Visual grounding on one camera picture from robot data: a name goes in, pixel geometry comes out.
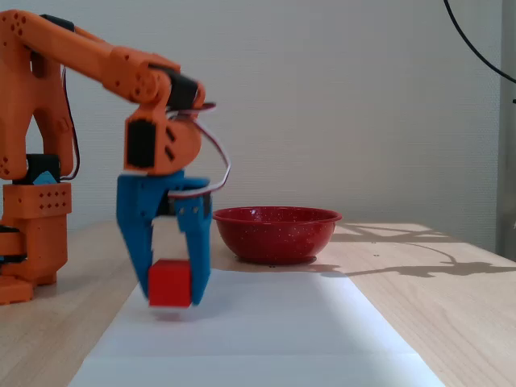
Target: red bowl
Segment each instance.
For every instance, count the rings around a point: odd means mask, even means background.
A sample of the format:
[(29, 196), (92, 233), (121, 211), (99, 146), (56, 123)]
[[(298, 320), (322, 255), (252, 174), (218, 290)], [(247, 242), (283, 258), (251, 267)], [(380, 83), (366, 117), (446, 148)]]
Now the red bowl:
[(214, 212), (224, 243), (257, 264), (311, 261), (330, 241), (342, 216), (303, 207), (239, 207)]

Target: wire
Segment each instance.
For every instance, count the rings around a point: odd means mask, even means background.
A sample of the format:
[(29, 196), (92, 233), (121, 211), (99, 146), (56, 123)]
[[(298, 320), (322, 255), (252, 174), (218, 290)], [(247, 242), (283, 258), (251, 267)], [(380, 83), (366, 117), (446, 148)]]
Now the wire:
[(484, 62), (484, 64), (487, 67), (492, 69), (498, 75), (504, 77), (508, 81), (516, 83), (516, 79), (512, 78), (509, 74), (506, 74), (503, 71), (501, 71), (500, 69), (498, 69), (497, 67), (495, 67), (491, 62), (489, 62), (487, 59), (485, 59), (482, 54), (480, 54), (478, 52), (478, 50), (475, 48), (475, 46), (472, 45), (472, 43), (469, 41), (468, 37), (463, 33), (462, 29), (460, 28), (459, 24), (457, 23), (457, 20), (455, 19), (455, 16), (452, 12), (452, 9), (450, 7), (450, 3), (448, 2), (448, 0), (444, 0), (444, 5), (446, 7), (446, 10), (448, 11), (448, 15), (450, 16), (451, 22), (455, 26), (457, 32), (459, 32), (459, 35), (462, 37), (463, 41), (468, 45), (468, 47), (471, 49), (471, 51), (473, 51), (473, 53), (476, 56), (478, 56), (478, 59), (482, 60), (482, 62)]
[(63, 67), (63, 91), (64, 91), (64, 97), (66, 99), (66, 106), (68, 107), (68, 113), (70, 116), (70, 121), (72, 122), (72, 133), (73, 133), (73, 150), (75, 153), (75, 169), (73, 170), (73, 173), (70, 176), (62, 177), (61, 180), (70, 181), (77, 177), (77, 174), (79, 173), (79, 168), (81, 167), (81, 152), (79, 151), (79, 141), (77, 140), (77, 132), (75, 130), (75, 123), (73, 123), (73, 116), (72, 116), (72, 109), (70, 109), (70, 101), (68, 100), (68, 91), (66, 90), (66, 67)]
[[(206, 103), (200, 109), (192, 109), (192, 110), (180, 110), (177, 112), (173, 118), (183, 117), (184, 114), (196, 114), (199, 111), (210, 111), (214, 110), (214, 103)], [(169, 191), (169, 198), (174, 199), (186, 199), (186, 198), (197, 198), (202, 195), (210, 194), (214, 191), (221, 189), (227, 182), (227, 178), (229, 177), (229, 172), (231, 171), (231, 160), (230, 157), (224, 149), (221, 141), (217, 138), (217, 136), (210, 130), (206, 125), (201, 123), (198, 119), (195, 119), (189, 116), (192, 123), (197, 127), (197, 129), (215, 146), (218, 154), (223, 158), (224, 164), (226, 165), (226, 172), (224, 173), (223, 179), (217, 183), (210, 184), (206, 187), (200, 189), (189, 189), (186, 191)]]

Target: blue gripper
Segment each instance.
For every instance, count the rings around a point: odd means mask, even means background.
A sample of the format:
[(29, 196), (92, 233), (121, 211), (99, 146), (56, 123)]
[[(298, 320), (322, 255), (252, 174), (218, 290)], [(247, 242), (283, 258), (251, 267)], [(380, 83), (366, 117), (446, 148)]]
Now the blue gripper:
[(116, 218), (142, 291), (148, 298), (148, 270), (152, 266), (152, 220), (176, 216), (186, 235), (191, 268), (192, 303), (198, 305), (210, 278), (211, 196), (169, 200), (169, 191), (206, 187), (204, 178), (185, 177), (184, 171), (164, 177), (121, 175)]

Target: red cube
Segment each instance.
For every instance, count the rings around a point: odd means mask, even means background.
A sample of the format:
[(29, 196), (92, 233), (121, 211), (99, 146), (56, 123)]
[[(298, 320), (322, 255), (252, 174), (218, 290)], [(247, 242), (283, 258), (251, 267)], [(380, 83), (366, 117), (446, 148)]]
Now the red cube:
[(188, 308), (192, 303), (190, 262), (158, 260), (148, 271), (150, 306)]

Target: orange robot base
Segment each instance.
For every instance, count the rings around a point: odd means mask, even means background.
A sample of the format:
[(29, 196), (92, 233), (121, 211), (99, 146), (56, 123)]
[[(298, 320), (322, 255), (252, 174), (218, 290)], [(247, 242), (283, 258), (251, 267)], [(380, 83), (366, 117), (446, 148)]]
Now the orange robot base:
[(0, 274), (0, 305), (32, 299), (34, 287), (56, 282), (67, 261), (66, 215), (72, 211), (69, 183), (4, 185), (2, 254), (27, 255), (16, 264), (4, 264)]

